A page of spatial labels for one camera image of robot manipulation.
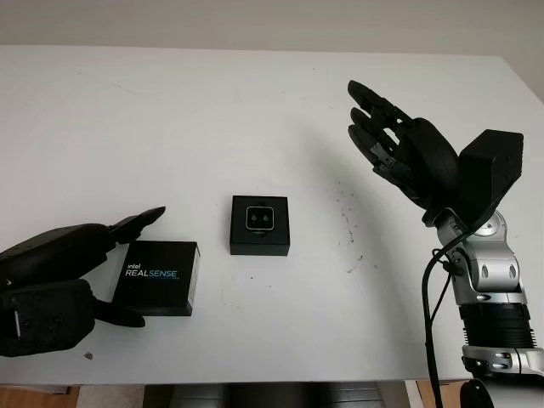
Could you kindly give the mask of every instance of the camera lens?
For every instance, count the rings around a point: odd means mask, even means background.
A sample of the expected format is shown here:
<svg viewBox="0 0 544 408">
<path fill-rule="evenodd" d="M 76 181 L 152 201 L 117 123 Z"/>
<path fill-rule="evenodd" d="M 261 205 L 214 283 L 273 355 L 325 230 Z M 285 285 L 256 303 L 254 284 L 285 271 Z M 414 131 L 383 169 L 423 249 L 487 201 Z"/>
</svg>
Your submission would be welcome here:
<svg viewBox="0 0 544 408">
<path fill-rule="evenodd" d="M 272 207 L 248 207 L 246 227 L 250 231 L 264 232 L 274 229 L 274 209 Z"/>
</svg>

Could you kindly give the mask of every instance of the black cable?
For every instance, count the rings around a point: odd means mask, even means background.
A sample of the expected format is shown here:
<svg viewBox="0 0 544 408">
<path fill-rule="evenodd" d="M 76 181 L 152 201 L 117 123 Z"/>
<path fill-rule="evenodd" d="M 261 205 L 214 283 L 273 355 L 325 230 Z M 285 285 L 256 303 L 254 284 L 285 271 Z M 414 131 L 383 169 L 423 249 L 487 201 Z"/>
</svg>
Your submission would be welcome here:
<svg viewBox="0 0 544 408">
<path fill-rule="evenodd" d="M 448 279 L 445 280 L 444 288 L 442 288 L 442 292 L 440 293 L 439 301 L 436 303 L 436 306 L 434 306 L 433 314 L 431 314 L 431 324 L 434 322 L 434 316 L 436 316 L 436 312 L 439 311 L 439 307 L 442 304 L 442 300 L 444 299 L 445 291 L 448 290 L 448 286 L 451 282 L 451 273 L 448 273 Z"/>
<path fill-rule="evenodd" d="M 439 248 L 433 249 L 433 255 L 436 254 L 436 252 L 439 251 Z M 450 285 L 451 278 L 453 277 L 453 272 L 451 271 L 453 263 L 451 262 L 450 255 L 447 253 L 445 254 L 445 257 L 448 259 L 447 261 L 440 261 L 442 264 L 442 268 L 448 273 L 448 277 L 445 280 L 444 287 L 442 288 L 442 292 L 440 293 L 440 297 L 438 302 L 436 303 L 436 306 L 434 306 L 433 314 L 431 315 L 431 323 L 434 322 L 434 316 L 436 316 L 437 312 L 439 311 L 440 305 L 442 304 L 442 301 L 444 300 L 445 292 L 448 290 L 448 286 Z"/>
<path fill-rule="evenodd" d="M 436 368 L 436 358 L 434 355 L 433 322 L 431 321 L 431 315 L 428 305 L 428 279 L 431 275 L 431 272 L 433 271 L 434 265 L 440 260 L 440 258 L 442 258 L 450 249 L 452 249 L 459 242 L 467 239 L 475 232 L 475 230 L 467 231 L 444 245 L 442 249 L 440 249 L 433 255 L 431 260 L 428 262 L 425 271 L 423 272 L 422 299 L 423 318 L 425 320 L 425 349 L 427 351 L 428 375 L 431 382 L 431 388 L 433 389 L 434 403 L 436 404 L 436 408 L 444 408 L 444 406 L 442 405 L 442 397 L 440 396 L 439 373 Z"/>
</svg>

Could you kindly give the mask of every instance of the black box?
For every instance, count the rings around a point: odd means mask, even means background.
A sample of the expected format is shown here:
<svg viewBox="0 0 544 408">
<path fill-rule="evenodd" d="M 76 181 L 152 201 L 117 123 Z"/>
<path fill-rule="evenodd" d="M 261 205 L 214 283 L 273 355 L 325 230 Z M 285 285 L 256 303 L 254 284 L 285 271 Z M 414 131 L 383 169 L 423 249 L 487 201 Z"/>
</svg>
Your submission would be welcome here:
<svg viewBox="0 0 544 408">
<path fill-rule="evenodd" d="M 232 197 L 231 255 L 286 256 L 290 245 L 286 197 Z"/>
<path fill-rule="evenodd" d="M 131 243 L 113 303 L 146 316 L 191 316 L 199 259 L 196 242 Z"/>
</svg>

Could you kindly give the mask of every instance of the wooden floor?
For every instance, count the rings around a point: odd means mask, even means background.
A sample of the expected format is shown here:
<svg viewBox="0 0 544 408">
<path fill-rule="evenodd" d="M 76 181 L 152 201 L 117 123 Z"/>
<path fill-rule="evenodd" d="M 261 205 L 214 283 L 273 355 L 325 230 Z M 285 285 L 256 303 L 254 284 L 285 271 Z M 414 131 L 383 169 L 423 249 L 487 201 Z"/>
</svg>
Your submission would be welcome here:
<svg viewBox="0 0 544 408">
<path fill-rule="evenodd" d="M 459 391 L 464 382 L 442 385 L 440 391 L 444 408 L 459 408 Z M 417 386 L 425 408 L 436 408 L 429 381 L 418 381 Z M 0 387 L 0 408 L 76 408 L 79 387 L 70 387 L 68 394 L 45 394 L 22 388 Z"/>
<path fill-rule="evenodd" d="M 70 387 L 68 394 L 0 387 L 0 408 L 76 408 L 78 395 L 79 387 Z"/>
<path fill-rule="evenodd" d="M 442 403 L 444 408 L 460 408 L 461 401 L 459 399 L 459 392 L 464 381 L 452 382 L 451 384 L 441 385 L 440 394 L 442 395 Z M 418 381 L 417 387 L 419 388 L 419 394 L 422 396 L 422 403 L 425 408 L 436 408 L 434 404 L 433 389 L 431 388 L 431 382 Z"/>
</svg>

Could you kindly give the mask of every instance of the white table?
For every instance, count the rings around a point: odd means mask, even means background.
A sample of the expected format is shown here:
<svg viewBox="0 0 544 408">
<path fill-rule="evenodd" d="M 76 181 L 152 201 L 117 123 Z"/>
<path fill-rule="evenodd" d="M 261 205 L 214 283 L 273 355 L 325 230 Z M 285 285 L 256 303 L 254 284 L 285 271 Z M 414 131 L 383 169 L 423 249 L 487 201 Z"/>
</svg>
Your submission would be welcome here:
<svg viewBox="0 0 544 408">
<path fill-rule="evenodd" d="M 97 322 L 72 350 L 0 358 L 0 383 L 426 377 L 420 285 L 438 240 L 349 140 L 352 78 L 457 151 L 486 128 L 524 134 L 524 173 L 500 210 L 542 343 L 544 107 L 501 59 L 0 47 L 0 248 L 166 205 L 142 238 L 202 253 L 192 317 Z M 229 255 L 234 194 L 289 197 L 287 258 Z M 126 250 L 86 276 L 99 298 Z M 436 269 L 433 301 L 444 278 Z M 440 375 L 467 377 L 451 291 L 437 319 Z"/>
</svg>

